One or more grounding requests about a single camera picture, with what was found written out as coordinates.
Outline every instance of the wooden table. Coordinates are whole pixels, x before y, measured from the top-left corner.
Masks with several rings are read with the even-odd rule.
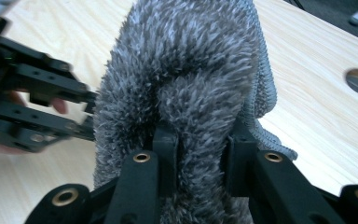
[[[96,90],[133,1],[21,0],[6,15],[6,36],[71,63]],[[358,67],[358,38],[281,0],[255,2],[279,96],[261,121],[298,152],[296,166],[313,185],[339,194],[358,183],[358,93],[344,79]],[[66,117],[81,120],[80,110],[70,104]],[[40,154],[0,154],[0,223],[22,223],[59,185],[92,189],[94,153],[93,143],[71,139]]]

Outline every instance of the fluffy towel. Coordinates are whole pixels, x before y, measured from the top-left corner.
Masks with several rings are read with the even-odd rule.
[[[96,101],[98,188],[168,121],[183,140],[178,191],[161,223],[249,223],[247,200],[229,197],[219,168],[236,117],[261,149],[290,159],[257,118],[276,103],[267,49],[251,0],[139,0],[111,51]]]

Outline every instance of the gray fuzzy cloth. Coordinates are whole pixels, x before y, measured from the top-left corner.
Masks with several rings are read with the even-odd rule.
[[[261,149],[296,158],[257,121],[276,91],[253,2],[139,0],[111,55],[94,115],[95,187],[119,176],[126,155],[165,120],[184,148],[161,223],[252,222],[247,200],[226,194],[219,167],[236,117]]]

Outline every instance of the light wood surface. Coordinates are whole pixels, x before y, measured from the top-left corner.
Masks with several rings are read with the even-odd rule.
[[[6,14],[6,36],[71,63],[96,90],[133,1],[20,0]],[[282,0],[255,3],[279,97],[262,123],[298,152],[296,165],[313,185],[339,194],[358,183],[358,93],[344,80],[358,67],[358,38]],[[66,117],[81,120],[80,109],[70,104]],[[92,189],[94,160],[94,144],[77,139],[39,154],[0,154],[0,223],[23,223],[59,185]]]

